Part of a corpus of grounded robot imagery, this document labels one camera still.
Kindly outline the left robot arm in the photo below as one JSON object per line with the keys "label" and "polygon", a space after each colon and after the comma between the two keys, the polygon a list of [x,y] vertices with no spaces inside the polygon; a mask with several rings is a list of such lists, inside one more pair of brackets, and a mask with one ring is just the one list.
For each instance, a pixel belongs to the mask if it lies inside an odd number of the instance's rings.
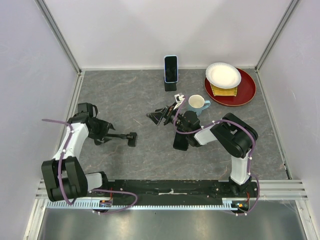
{"label": "left robot arm", "polygon": [[77,198],[85,197],[89,191],[86,174],[80,163],[80,153],[86,139],[101,145],[112,123],[97,118],[98,107],[84,102],[77,105],[78,112],[68,121],[43,119],[43,122],[66,126],[65,136],[51,160],[44,161],[41,172],[48,198],[52,202],[65,201],[73,205]]}

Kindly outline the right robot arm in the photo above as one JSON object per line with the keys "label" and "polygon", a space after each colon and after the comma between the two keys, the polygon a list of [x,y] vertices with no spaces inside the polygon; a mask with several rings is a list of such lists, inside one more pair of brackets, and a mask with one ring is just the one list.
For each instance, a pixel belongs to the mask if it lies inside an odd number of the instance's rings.
{"label": "right robot arm", "polygon": [[244,121],[227,113],[222,119],[201,126],[196,112],[187,110],[181,114],[175,104],[149,112],[146,116],[156,125],[162,120],[164,125],[174,125],[173,148],[176,150],[187,151],[189,146],[198,148],[218,141],[231,155],[230,193],[240,197],[247,191],[246,184],[251,179],[250,160],[258,133]]}

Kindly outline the black folding phone stand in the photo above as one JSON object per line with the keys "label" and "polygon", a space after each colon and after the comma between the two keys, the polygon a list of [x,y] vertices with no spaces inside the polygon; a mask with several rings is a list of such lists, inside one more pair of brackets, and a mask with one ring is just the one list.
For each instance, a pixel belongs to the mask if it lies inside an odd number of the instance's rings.
{"label": "black folding phone stand", "polygon": [[166,77],[166,76],[163,77],[164,90],[165,90],[166,92],[174,92],[174,91],[177,91],[177,83],[178,83],[179,77],[176,76],[176,77],[174,77],[173,80],[174,80],[174,81],[169,81],[169,82],[167,82],[167,77]]}

